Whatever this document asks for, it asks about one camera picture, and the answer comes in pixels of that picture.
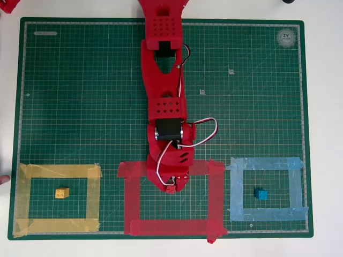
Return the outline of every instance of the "white table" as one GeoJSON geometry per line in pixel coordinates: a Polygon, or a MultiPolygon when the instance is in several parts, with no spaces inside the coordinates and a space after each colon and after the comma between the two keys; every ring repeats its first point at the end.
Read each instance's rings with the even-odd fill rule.
{"type": "MultiPolygon", "coordinates": [[[[305,22],[313,238],[8,241],[10,183],[0,186],[0,256],[343,256],[343,1],[190,0],[183,18],[305,22]]],[[[0,174],[12,166],[21,17],[143,17],[137,0],[22,0],[0,16],[0,174]]]]}

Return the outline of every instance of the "masking tape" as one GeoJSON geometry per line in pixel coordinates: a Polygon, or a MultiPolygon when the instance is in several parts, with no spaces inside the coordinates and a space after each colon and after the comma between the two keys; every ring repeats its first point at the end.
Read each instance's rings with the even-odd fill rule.
{"type": "Polygon", "coordinates": [[[301,221],[307,218],[308,207],[302,207],[301,171],[303,162],[298,157],[232,158],[230,169],[231,221],[301,221]],[[288,169],[290,208],[243,208],[244,170],[288,169]]]}
{"type": "Polygon", "coordinates": [[[36,165],[29,164],[25,173],[31,178],[100,178],[100,167],[91,165],[36,165]]]}
{"type": "MultiPolygon", "coordinates": [[[[222,162],[214,160],[194,160],[189,166],[189,175],[222,174],[225,166],[222,162]]],[[[118,177],[133,178],[147,176],[146,161],[121,162],[118,168],[118,177]]]]}
{"type": "Polygon", "coordinates": [[[91,165],[19,164],[14,237],[40,232],[96,232],[99,230],[101,170],[91,165]],[[86,218],[28,218],[31,178],[87,178],[86,218]]]}
{"type": "Polygon", "coordinates": [[[97,232],[99,220],[96,218],[27,218],[17,219],[20,231],[14,237],[29,233],[48,232],[97,232]]]}

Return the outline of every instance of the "red robotic arm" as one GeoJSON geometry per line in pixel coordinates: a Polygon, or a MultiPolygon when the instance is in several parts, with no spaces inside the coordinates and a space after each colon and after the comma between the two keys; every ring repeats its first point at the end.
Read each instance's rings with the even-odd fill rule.
{"type": "Polygon", "coordinates": [[[0,0],[0,8],[5,13],[11,13],[20,0],[0,0]]]}
{"type": "MultiPolygon", "coordinates": [[[[195,124],[215,119],[187,123],[183,65],[190,56],[190,49],[183,43],[181,14],[188,0],[139,1],[146,20],[146,39],[141,42],[141,67],[148,97],[150,154],[147,175],[160,190],[175,193],[189,180],[188,170],[194,160],[195,124]],[[184,45],[188,51],[185,60],[182,58],[184,45]],[[168,74],[160,71],[155,55],[176,57],[168,74]]],[[[217,130],[216,121],[215,132],[202,142],[215,135],[217,130]]]]}

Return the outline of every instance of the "red tape square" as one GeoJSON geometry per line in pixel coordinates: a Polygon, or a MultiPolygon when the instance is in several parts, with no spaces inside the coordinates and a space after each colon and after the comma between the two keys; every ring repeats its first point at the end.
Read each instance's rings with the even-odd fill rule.
{"type": "Polygon", "coordinates": [[[206,220],[141,220],[140,177],[146,176],[146,162],[122,162],[118,177],[125,178],[124,233],[132,236],[207,236],[209,243],[228,231],[223,227],[225,166],[221,162],[195,160],[189,175],[209,175],[208,218],[206,220]]]}

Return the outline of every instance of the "cable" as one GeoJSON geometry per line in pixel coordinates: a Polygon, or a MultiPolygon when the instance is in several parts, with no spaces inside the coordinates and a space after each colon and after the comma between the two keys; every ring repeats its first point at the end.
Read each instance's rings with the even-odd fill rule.
{"type": "Polygon", "coordinates": [[[205,138],[204,140],[200,141],[199,143],[195,143],[193,145],[183,145],[181,143],[178,143],[177,145],[181,146],[181,147],[194,147],[194,146],[201,145],[202,143],[205,143],[205,142],[209,141],[211,138],[213,138],[214,135],[218,132],[218,122],[217,122],[217,120],[215,118],[209,117],[209,118],[205,118],[205,119],[200,119],[200,120],[197,120],[196,122],[194,122],[194,124],[200,124],[200,123],[208,122],[209,120],[215,121],[215,128],[214,128],[214,131],[212,132],[211,135],[209,135],[207,138],[205,138]]]}
{"type": "MultiPolygon", "coordinates": [[[[178,78],[178,88],[177,88],[177,96],[178,97],[181,97],[181,87],[182,87],[182,72],[181,72],[181,67],[186,63],[187,59],[190,57],[191,55],[191,49],[189,48],[188,45],[186,45],[185,43],[183,43],[183,45],[186,47],[187,49],[187,52],[188,52],[188,55],[187,57],[183,60],[183,62],[177,66],[178,69],[180,69],[180,76],[178,78]]],[[[213,117],[209,117],[209,118],[205,118],[205,119],[200,119],[200,120],[197,120],[196,122],[194,122],[194,124],[200,124],[200,123],[204,123],[204,122],[208,122],[210,120],[213,120],[215,121],[215,128],[214,128],[214,131],[212,132],[211,135],[209,135],[207,138],[205,138],[204,140],[200,141],[199,143],[195,143],[193,145],[183,145],[181,143],[178,143],[177,145],[180,146],[180,147],[195,147],[195,146],[198,146],[198,145],[201,145],[202,143],[205,143],[207,141],[209,141],[211,138],[214,137],[214,135],[218,132],[218,122],[215,118],[213,117]]],[[[156,174],[159,178],[159,180],[161,181],[161,183],[164,185],[164,186],[173,186],[175,185],[175,177],[171,177],[172,180],[173,180],[173,183],[172,184],[167,184],[165,182],[163,182],[161,176],[160,176],[160,173],[159,173],[159,170],[160,170],[160,164],[161,164],[161,160],[164,156],[164,154],[166,153],[168,147],[172,144],[173,141],[170,141],[166,144],[166,146],[164,147],[163,151],[160,153],[158,159],[157,159],[157,165],[156,165],[156,174]]]]}
{"type": "Polygon", "coordinates": [[[178,76],[178,87],[177,87],[177,97],[181,97],[181,87],[182,87],[182,72],[181,72],[181,67],[186,63],[187,59],[191,56],[191,49],[189,48],[188,45],[186,45],[185,43],[183,43],[183,45],[186,47],[188,55],[187,57],[183,60],[183,62],[181,64],[179,64],[177,66],[178,69],[180,69],[180,75],[178,76]]]}
{"type": "Polygon", "coordinates": [[[157,176],[159,177],[159,180],[161,181],[161,183],[164,185],[164,186],[174,186],[175,185],[175,177],[172,177],[173,179],[173,183],[172,184],[166,184],[163,182],[161,176],[160,176],[160,173],[159,173],[159,169],[160,169],[160,163],[161,163],[161,160],[164,156],[164,154],[166,153],[168,147],[172,144],[173,141],[170,141],[166,144],[165,148],[163,149],[163,151],[160,153],[160,156],[158,157],[158,160],[157,160],[157,166],[156,166],[156,174],[157,176]]]}

